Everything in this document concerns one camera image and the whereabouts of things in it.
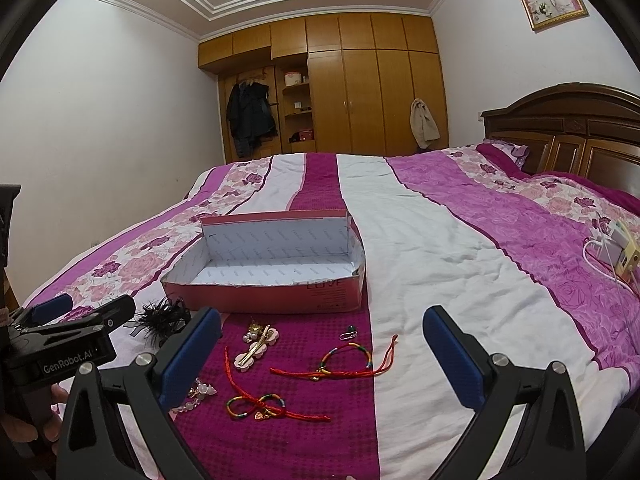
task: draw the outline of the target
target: open box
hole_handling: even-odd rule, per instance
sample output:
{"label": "open box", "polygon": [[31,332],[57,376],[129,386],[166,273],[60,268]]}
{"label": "open box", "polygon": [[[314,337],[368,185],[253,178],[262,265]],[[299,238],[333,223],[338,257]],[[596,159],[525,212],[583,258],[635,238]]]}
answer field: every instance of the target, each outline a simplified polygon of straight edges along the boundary
{"label": "open box", "polygon": [[203,236],[160,280],[190,310],[309,314],[360,307],[362,242],[343,210],[202,218]]}

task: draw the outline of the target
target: headboard panel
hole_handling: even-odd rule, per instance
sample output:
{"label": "headboard panel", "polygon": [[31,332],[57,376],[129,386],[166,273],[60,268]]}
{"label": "headboard panel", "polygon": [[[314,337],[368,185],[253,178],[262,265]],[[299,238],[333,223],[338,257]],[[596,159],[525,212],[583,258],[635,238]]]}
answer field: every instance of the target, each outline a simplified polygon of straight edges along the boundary
{"label": "headboard panel", "polygon": [[640,97],[565,83],[482,114],[489,139],[526,144],[526,173],[564,171],[640,198]]}

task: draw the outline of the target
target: dark coat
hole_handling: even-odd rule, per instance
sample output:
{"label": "dark coat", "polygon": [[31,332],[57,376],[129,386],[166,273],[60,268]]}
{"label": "dark coat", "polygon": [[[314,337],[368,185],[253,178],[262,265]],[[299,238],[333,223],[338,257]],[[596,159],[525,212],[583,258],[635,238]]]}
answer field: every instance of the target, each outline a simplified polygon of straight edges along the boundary
{"label": "dark coat", "polygon": [[226,118],[236,152],[241,158],[251,156],[262,137],[277,135],[267,96],[269,87],[260,83],[234,85],[226,106]]}

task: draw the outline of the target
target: human hand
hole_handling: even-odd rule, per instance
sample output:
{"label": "human hand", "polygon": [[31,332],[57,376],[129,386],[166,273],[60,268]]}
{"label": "human hand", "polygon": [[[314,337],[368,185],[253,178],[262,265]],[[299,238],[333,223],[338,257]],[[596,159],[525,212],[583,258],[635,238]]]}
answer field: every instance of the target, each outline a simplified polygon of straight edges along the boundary
{"label": "human hand", "polygon": [[[55,404],[59,402],[64,403],[68,399],[68,396],[69,394],[64,388],[61,388],[57,384],[51,385],[51,402]],[[0,423],[9,439],[14,442],[31,442],[38,437],[38,431],[34,426],[8,413],[0,415]],[[60,436],[60,427],[62,427],[60,416],[57,413],[51,412],[51,418],[44,425],[42,432],[47,440],[53,442],[51,450],[56,454],[58,453],[57,440]]]}

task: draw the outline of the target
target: metal screw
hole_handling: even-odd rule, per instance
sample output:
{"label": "metal screw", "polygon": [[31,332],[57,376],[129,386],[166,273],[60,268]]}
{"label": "metal screw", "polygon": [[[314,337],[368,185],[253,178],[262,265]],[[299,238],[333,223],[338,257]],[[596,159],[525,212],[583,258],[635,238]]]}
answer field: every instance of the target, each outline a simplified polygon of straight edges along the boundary
{"label": "metal screw", "polygon": [[566,372],[566,366],[564,366],[560,361],[554,361],[554,363],[551,365],[551,369],[556,374],[564,374]]}
{"label": "metal screw", "polygon": [[509,358],[505,354],[494,354],[491,356],[491,361],[496,366],[506,366],[509,364]]}
{"label": "metal screw", "polygon": [[81,375],[87,375],[88,373],[91,372],[91,370],[94,369],[94,365],[91,363],[82,363],[79,367],[78,367],[78,371],[80,372]]}
{"label": "metal screw", "polygon": [[136,357],[136,364],[138,366],[146,366],[154,359],[153,354],[149,352],[143,352],[142,354],[138,354]]}

